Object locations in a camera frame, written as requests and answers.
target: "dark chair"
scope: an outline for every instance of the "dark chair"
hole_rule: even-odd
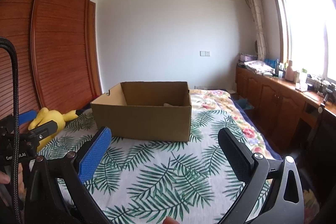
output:
[[[336,116],[333,113],[323,108],[303,147],[295,159],[299,175],[320,204],[320,212],[310,223],[328,223],[336,208]]]

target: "metal bolt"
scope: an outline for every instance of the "metal bolt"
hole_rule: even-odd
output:
[[[292,164],[294,162],[294,159],[291,156],[286,156],[286,161]]]
[[[257,160],[261,160],[264,156],[263,156],[261,153],[254,153],[254,157],[255,157]]]
[[[37,157],[36,157],[36,161],[40,162],[40,161],[43,160],[43,158],[44,158],[44,157],[43,157],[42,155],[41,155],[41,156],[37,156]]]
[[[75,155],[76,155],[76,152],[74,152],[74,151],[70,151],[70,152],[68,152],[68,153],[66,154],[66,157],[69,158],[69,159],[71,159],[71,158],[73,158]]]

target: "pink bottle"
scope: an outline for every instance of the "pink bottle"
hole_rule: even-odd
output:
[[[293,82],[294,81],[294,71],[293,71],[293,61],[289,60],[288,61],[288,67],[286,69],[286,75],[285,75],[285,79],[288,81]]]

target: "leaf print bed sheet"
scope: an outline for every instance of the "leaf print bed sheet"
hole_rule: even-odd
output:
[[[242,191],[218,145],[228,127],[253,152],[271,159],[263,138],[221,90],[190,90],[190,141],[158,142],[113,137],[94,177],[85,186],[111,223],[161,223],[166,216],[180,223],[217,223]],[[47,159],[77,151],[96,133],[92,110],[73,120],[41,151]],[[63,180],[64,199],[72,205]],[[270,183],[265,182],[249,219],[258,215]]]

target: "plush toy ear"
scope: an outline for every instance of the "plush toy ear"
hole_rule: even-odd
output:
[[[69,122],[71,120],[74,120],[78,117],[78,115],[76,114],[75,110],[72,110],[70,112],[68,112],[67,114],[63,114],[63,119],[65,122]]]
[[[29,124],[28,130],[34,129],[47,115],[48,112],[49,110],[46,107],[42,107],[39,113],[37,114],[36,118]]]

